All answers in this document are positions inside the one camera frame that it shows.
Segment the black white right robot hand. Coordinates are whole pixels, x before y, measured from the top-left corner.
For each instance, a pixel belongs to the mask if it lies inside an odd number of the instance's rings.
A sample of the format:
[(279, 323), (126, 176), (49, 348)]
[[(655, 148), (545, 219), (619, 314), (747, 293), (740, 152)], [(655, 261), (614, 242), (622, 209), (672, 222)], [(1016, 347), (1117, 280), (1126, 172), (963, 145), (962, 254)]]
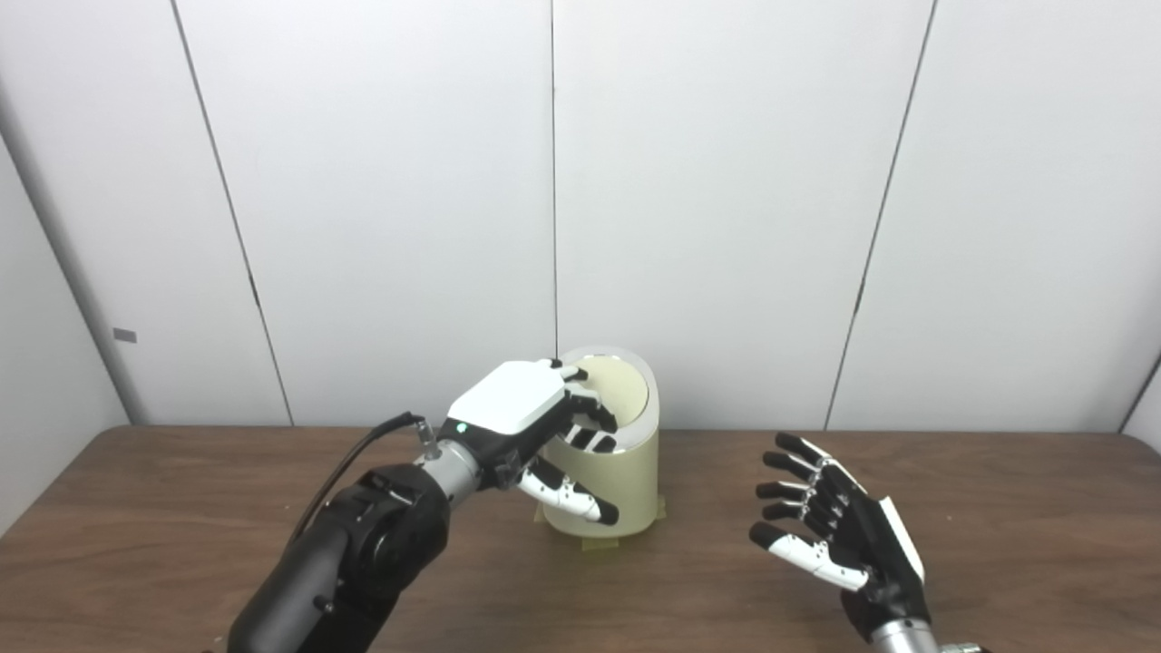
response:
[(800, 435), (776, 435), (763, 455), (795, 482), (756, 488), (770, 500), (749, 538), (839, 589), (848, 620), (877, 652), (937, 652), (925, 569), (890, 497), (877, 498), (829, 452)]

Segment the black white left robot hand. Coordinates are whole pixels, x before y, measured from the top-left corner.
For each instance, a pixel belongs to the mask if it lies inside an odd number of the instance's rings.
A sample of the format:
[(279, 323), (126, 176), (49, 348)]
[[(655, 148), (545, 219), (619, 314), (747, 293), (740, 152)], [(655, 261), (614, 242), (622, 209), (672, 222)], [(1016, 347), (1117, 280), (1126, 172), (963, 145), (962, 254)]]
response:
[(452, 507), (474, 491), (517, 488), (542, 504), (612, 526), (620, 512), (541, 455), (551, 439), (592, 430), (594, 443), (614, 442), (614, 412), (585, 387), (589, 373), (557, 359), (505, 361), (453, 401), (437, 443), (466, 462), (467, 481), (444, 491)]

